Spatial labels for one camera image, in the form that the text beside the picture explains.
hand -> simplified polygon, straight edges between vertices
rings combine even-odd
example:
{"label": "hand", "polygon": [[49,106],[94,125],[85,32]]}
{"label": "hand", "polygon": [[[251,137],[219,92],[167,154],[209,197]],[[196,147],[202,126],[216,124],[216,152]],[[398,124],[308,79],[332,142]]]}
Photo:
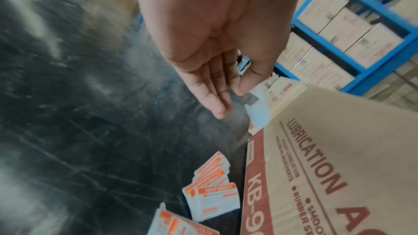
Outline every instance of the hand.
{"label": "hand", "polygon": [[[162,56],[216,118],[271,74],[287,44],[297,0],[139,0]],[[239,77],[237,50],[251,58]]]}

shelving rack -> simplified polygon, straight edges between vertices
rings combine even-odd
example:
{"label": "shelving rack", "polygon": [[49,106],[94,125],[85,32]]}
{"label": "shelving rack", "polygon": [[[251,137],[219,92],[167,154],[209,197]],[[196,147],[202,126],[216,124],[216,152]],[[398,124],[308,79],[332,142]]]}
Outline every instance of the shelving rack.
{"label": "shelving rack", "polygon": [[[355,80],[348,84],[342,91],[349,94],[354,94],[357,96],[362,96],[372,87],[377,85],[380,81],[385,79],[390,73],[395,71],[398,67],[403,65],[408,61],[412,56],[418,53],[418,27],[410,24],[407,20],[403,19],[399,15],[390,11],[385,7],[384,4],[378,2],[377,0],[356,0],[362,3],[364,6],[373,10],[374,12],[380,14],[382,18],[397,25],[399,28],[407,32],[407,35],[404,38],[404,41],[393,49],[390,53],[380,59],[377,63],[372,65],[369,68],[364,68],[355,60],[347,56],[343,51],[335,47],[332,43],[319,36],[311,29],[303,25],[298,21],[299,15],[305,10],[305,8],[312,2],[312,0],[306,0],[306,2],[300,7],[293,17],[293,27],[304,32],[308,37],[317,42],[324,49],[328,50],[342,61],[347,63],[350,67],[359,72]],[[296,79],[298,78],[291,74],[284,67],[276,63],[276,70],[279,71],[282,75]]]}

palm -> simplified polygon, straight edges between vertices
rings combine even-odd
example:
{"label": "palm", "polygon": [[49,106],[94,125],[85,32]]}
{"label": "palm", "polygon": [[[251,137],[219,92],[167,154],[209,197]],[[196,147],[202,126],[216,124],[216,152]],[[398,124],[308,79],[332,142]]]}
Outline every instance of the palm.
{"label": "palm", "polygon": [[[217,118],[268,78],[286,45],[296,0],[139,0],[162,56]],[[252,58],[240,78],[237,49]]]}

dark epoxy floor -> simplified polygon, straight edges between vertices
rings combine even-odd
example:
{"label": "dark epoxy floor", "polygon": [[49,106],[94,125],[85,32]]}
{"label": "dark epoxy floor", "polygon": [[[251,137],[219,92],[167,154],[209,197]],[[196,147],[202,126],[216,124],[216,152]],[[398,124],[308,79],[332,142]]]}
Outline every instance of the dark epoxy floor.
{"label": "dark epoxy floor", "polygon": [[[0,234],[146,234],[216,151],[243,188],[248,118],[216,120],[135,0],[0,0]],[[239,234],[240,211],[204,222]]]}

